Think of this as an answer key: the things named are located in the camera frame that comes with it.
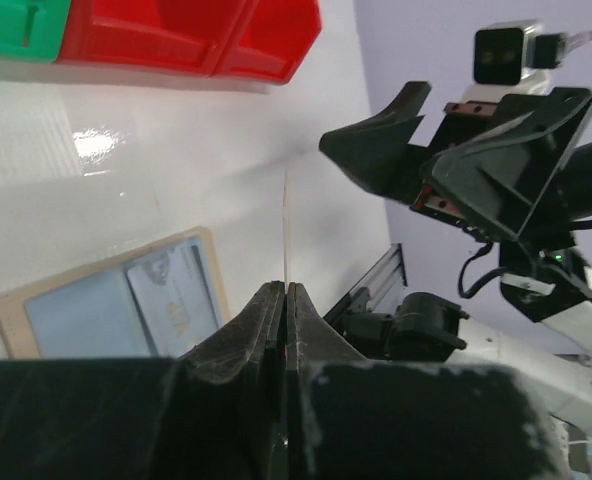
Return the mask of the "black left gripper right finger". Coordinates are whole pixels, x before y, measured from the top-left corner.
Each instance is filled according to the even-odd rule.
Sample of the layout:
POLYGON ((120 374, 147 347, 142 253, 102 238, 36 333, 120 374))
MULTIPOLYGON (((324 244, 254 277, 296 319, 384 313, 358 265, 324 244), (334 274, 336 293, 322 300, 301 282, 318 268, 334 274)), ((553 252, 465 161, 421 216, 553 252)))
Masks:
POLYGON ((564 479, 549 416, 513 370, 364 359, 286 299, 292 479, 564 479))

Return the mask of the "beige leather card holder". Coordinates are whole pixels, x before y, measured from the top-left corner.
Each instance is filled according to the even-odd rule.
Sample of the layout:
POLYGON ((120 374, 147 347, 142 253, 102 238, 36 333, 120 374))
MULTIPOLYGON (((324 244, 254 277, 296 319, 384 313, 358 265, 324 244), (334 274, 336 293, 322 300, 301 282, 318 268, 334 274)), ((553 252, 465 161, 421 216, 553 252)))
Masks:
POLYGON ((224 325, 231 315, 213 235, 197 227, 0 297, 0 330, 9 355, 17 359, 159 356, 127 281, 125 266, 193 236, 205 243, 224 325))

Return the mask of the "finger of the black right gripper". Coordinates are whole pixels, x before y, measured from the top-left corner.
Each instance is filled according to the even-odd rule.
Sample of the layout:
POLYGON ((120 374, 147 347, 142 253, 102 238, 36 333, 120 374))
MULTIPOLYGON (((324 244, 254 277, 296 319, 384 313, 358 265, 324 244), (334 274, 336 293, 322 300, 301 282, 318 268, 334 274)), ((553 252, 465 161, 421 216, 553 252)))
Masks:
POLYGON ((420 109, 430 91, 425 81, 406 83, 378 114, 324 133, 320 152, 362 190, 399 203, 415 202, 429 153, 411 138, 423 120, 420 109))

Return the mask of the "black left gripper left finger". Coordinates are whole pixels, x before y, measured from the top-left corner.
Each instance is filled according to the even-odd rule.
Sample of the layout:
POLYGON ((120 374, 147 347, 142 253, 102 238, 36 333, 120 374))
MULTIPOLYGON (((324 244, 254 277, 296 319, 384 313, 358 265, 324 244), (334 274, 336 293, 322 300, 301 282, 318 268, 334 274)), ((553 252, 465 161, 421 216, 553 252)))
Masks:
POLYGON ((284 286, 179 358, 0 361, 0 479, 265 479, 284 286))

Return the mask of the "gold VIP card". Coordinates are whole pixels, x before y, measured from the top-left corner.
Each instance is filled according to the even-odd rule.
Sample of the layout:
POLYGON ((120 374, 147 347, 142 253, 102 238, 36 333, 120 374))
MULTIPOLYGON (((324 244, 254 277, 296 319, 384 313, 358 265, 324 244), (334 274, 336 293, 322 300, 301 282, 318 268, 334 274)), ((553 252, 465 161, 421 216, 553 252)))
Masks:
POLYGON ((282 245, 283 276, 285 289, 288 289, 291 275, 291 207, 290 207, 290 167, 285 167, 282 196, 282 245))

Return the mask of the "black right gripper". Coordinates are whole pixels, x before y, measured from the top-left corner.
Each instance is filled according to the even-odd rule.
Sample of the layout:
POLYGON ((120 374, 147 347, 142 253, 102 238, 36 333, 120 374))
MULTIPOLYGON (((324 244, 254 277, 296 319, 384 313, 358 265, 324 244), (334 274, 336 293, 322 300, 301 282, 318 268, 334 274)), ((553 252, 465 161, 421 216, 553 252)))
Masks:
POLYGON ((592 302, 574 238, 592 230, 592 142, 580 143, 592 91, 450 102, 444 113, 429 145, 408 148, 421 184, 415 209, 461 228, 481 255, 499 252, 496 268, 459 295, 501 279, 503 296, 535 322, 592 302))

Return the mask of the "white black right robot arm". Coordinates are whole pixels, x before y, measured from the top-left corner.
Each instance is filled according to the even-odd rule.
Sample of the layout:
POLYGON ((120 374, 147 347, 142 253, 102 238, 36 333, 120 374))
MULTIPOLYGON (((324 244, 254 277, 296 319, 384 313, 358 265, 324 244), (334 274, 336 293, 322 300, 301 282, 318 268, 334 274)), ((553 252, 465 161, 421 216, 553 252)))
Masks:
MULTIPOLYGON (((409 82, 380 113, 322 135, 320 151, 368 193, 451 225, 475 239, 496 268, 459 296, 498 281, 503 298, 533 323, 592 359, 592 267, 574 235, 592 229, 592 143, 578 140, 592 92, 557 87, 497 100, 450 103, 426 146, 412 143, 425 82, 409 82)), ((373 311, 361 287, 329 323, 363 355, 382 360, 491 363, 516 369, 548 412, 592 438, 592 365, 535 349, 437 295, 407 296, 392 314, 373 311)))

